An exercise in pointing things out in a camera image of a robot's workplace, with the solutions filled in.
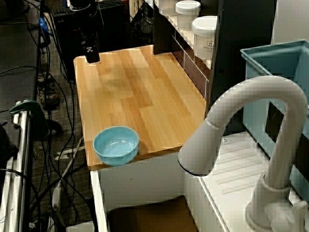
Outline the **black gripper finger with logo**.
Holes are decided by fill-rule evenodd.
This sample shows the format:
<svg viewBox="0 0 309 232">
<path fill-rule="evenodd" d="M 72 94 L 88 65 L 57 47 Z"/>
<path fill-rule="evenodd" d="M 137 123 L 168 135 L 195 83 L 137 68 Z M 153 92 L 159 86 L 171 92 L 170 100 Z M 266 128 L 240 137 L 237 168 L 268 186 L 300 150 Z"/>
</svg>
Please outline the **black gripper finger with logo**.
<svg viewBox="0 0 309 232">
<path fill-rule="evenodd" d="M 96 43 L 84 44 L 83 50 L 88 63 L 96 63 L 100 61 L 99 49 Z"/>
</svg>

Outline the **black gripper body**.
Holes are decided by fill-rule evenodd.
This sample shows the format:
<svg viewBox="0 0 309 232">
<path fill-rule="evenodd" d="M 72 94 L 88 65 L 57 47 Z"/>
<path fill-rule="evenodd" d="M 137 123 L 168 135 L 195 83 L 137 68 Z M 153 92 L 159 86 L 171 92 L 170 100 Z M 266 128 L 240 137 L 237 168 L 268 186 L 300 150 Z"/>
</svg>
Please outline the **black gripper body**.
<svg viewBox="0 0 309 232">
<path fill-rule="evenodd" d="M 96 48 L 99 50 L 98 34 L 96 31 L 82 32 L 82 42 L 81 47 L 86 50 L 87 47 Z"/>
</svg>

